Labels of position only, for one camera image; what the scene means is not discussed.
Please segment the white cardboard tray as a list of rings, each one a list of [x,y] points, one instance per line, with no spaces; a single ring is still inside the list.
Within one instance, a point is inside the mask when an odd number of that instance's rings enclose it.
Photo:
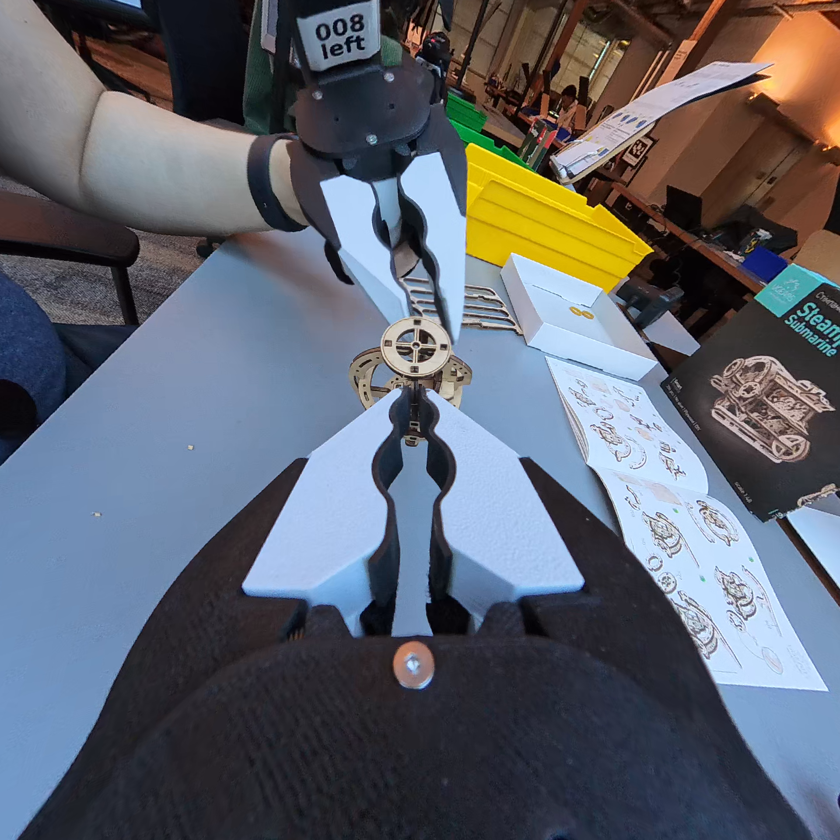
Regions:
[[[646,342],[601,288],[516,254],[500,276],[529,346],[634,382],[656,366]]]

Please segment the person's left leg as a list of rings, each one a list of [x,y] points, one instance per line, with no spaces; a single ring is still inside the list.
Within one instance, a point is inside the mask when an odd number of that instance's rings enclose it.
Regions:
[[[58,332],[38,303],[1,275],[1,460],[64,401],[67,363]]]

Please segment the open instruction booklet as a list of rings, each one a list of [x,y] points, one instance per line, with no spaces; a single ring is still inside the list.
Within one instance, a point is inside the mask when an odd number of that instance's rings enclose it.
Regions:
[[[719,684],[827,690],[734,513],[639,385],[546,358],[585,463]]]

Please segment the person's left forearm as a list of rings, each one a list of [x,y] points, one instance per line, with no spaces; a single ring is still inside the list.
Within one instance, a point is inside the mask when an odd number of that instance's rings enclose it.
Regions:
[[[163,235],[268,230],[252,143],[108,91],[33,2],[1,3],[2,170],[38,193]]]

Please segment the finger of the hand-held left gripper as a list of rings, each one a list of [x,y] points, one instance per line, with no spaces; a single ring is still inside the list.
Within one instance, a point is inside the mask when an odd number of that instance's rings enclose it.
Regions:
[[[321,190],[338,236],[338,256],[347,273],[388,324],[408,318],[409,300],[394,278],[391,248],[375,230],[378,205],[373,185],[338,175],[322,181]]]
[[[433,282],[438,318],[452,344],[461,332],[466,294],[466,216],[461,212],[443,155],[420,154],[397,180],[402,220],[416,235]]]

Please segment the small round wooden gear model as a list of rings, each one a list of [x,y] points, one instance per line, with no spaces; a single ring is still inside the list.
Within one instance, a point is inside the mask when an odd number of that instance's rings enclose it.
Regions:
[[[421,438],[429,429],[453,450],[476,435],[476,424],[458,414],[472,370],[434,320],[411,316],[394,322],[377,347],[353,359],[349,378],[365,414],[335,437],[356,459],[373,459],[394,431]]]

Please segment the paper-covered document stand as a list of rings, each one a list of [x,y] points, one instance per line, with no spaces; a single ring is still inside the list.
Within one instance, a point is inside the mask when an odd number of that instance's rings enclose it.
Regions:
[[[716,61],[656,87],[609,114],[550,158],[559,184],[571,185],[609,162],[649,132],[657,121],[687,104],[764,79],[771,62]]]

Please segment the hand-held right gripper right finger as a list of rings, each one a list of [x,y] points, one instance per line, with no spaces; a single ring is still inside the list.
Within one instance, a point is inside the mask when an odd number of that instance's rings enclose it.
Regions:
[[[434,634],[467,634],[500,602],[577,592],[584,577],[518,454],[437,393],[422,396],[439,488],[426,605]]]

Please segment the person's left hand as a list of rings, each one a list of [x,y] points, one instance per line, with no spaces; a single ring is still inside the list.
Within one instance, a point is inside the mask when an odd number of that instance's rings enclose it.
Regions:
[[[269,182],[271,190],[284,213],[296,224],[308,227],[308,220],[301,210],[298,197],[291,183],[291,159],[288,140],[277,140],[269,154]]]

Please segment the person's office chair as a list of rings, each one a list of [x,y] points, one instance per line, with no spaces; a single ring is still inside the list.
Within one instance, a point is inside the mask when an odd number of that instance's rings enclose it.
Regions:
[[[124,327],[71,325],[65,344],[67,391],[73,393],[138,327],[139,317],[130,285],[129,268],[140,254],[140,241],[125,226],[79,213],[48,199],[1,192],[1,253],[52,259],[111,270]]]

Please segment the white flat card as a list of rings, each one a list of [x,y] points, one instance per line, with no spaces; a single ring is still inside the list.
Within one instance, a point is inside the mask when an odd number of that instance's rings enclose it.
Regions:
[[[670,311],[666,311],[656,321],[648,324],[642,332],[648,343],[685,356],[693,355],[700,348],[699,342]]]

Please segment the small black device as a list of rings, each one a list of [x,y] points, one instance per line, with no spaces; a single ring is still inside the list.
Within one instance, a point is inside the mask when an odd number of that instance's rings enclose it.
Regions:
[[[630,321],[640,330],[672,311],[684,297],[684,291],[679,287],[661,289],[638,278],[625,279],[614,294],[624,304]]]

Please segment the green plastic bin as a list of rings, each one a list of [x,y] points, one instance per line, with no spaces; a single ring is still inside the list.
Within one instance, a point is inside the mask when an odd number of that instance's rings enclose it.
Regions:
[[[488,148],[488,144],[491,146],[492,141],[481,133],[487,122],[487,115],[470,101],[460,97],[458,93],[459,91],[454,88],[447,89],[445,110],[449,121],[455,127],[464,145],[477,144]]]

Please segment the blue storage bin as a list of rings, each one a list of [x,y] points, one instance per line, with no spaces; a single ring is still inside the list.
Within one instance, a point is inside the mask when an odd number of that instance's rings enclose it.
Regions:
[[[748,252],[742,262],[743,270],[755,275],[764,284],[771,283],[788,265],[787,259],[760,245]]]

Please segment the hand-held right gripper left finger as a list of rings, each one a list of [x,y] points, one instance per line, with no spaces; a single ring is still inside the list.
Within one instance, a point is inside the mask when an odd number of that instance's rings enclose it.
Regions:
[[[311,452],[244,593],[334,606],[354,636],[391,632],[400,544],[389,489],[411,404],[395,389]]]

